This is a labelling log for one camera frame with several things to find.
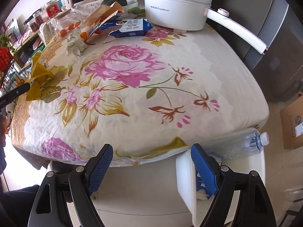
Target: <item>cherry tomato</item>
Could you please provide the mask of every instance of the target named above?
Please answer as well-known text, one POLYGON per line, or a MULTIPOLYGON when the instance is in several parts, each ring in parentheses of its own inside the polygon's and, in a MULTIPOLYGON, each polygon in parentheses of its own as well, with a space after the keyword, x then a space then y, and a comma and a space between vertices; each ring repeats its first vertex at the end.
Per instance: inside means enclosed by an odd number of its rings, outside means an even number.
POLYGON ((65 29, 62 29, 62 30, 59 32, 60 37, 65 37, 66 34, 67 34, 67 30, 65 30, 65 29))
POLYGON ((69 26, 67 27, 67 30, 71 31, 75 28, 75 24, 74 23, 71 23, 69 24, 69 26))
POLYGON ((80 24, 81 24, 80 21, 76 22, 76 23, 75 23, 75 28, 78 27, 80 24))

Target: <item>pot handle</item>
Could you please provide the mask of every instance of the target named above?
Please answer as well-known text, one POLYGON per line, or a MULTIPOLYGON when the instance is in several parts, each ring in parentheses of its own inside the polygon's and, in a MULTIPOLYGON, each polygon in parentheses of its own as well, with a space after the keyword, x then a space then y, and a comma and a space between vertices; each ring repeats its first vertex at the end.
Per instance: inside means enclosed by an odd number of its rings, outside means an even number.
POLYGON ((255 48, 260 54, 265 54, 268 50, 266 44, 261 39, 229 18, 229 13, 226 10, 219 8, 218 11, 216 11, 208 8, 206 9, 206 13, 207 18, 219 23, 220 25, 223 25, 233 33, 237 34, 239 37, 248 42, 253 48, 255 48))

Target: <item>tile floor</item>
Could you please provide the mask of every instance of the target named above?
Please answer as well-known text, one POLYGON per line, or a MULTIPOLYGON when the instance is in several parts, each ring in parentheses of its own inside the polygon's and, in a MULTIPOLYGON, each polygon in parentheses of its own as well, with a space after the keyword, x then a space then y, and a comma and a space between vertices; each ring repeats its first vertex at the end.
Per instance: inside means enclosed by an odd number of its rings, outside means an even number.
MULTIPOLYGON (((268 132, 270 139, 270 144, 264 148, 266 189, 278 224, 283 219, 286 210, 293 207, 293 201, 298 199, 298 194, 301 193, 299 189, 303 188, 303 147, 295 150, 283 148, 283 133, 279 113, 295 99, 296 96, 287 103, 269 102, 269 119, 262 128, 262 131, 268 132)), ((5 153, 8 165, 5 176, 10 190, 40 184, 49 170, 42 168, 37 171, 12 147, 9 137, 6 141, 5 153)), ((69 204, 68 207, 74 226, 79 226, 73 204, 69 204)))

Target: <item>cardboard box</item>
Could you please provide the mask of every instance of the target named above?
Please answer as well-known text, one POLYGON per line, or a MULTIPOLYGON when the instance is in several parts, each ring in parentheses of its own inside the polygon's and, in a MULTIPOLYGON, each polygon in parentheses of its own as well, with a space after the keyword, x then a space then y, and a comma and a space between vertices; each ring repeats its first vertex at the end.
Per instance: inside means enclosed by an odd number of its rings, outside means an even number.
POLYGON ((284 149, 302 147, 303 134, 301 134, 298 128, 300 128, 300 124, 303 122, 303 97, 300 96, 288 107, 281 110, 280 115, 283 129, 284 149))

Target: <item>crumpled tissue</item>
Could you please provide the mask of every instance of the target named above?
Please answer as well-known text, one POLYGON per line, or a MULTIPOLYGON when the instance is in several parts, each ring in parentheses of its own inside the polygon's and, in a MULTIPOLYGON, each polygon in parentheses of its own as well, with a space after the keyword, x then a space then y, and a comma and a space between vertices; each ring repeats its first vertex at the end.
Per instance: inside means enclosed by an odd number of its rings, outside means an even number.
POLYGON ((67 55, 73 54, 75 56, 81 56, 81 52, 87 47, 83 38, 80 37, 81 31, 75 28, 73 32, 66 39, 66 53, 67 55))

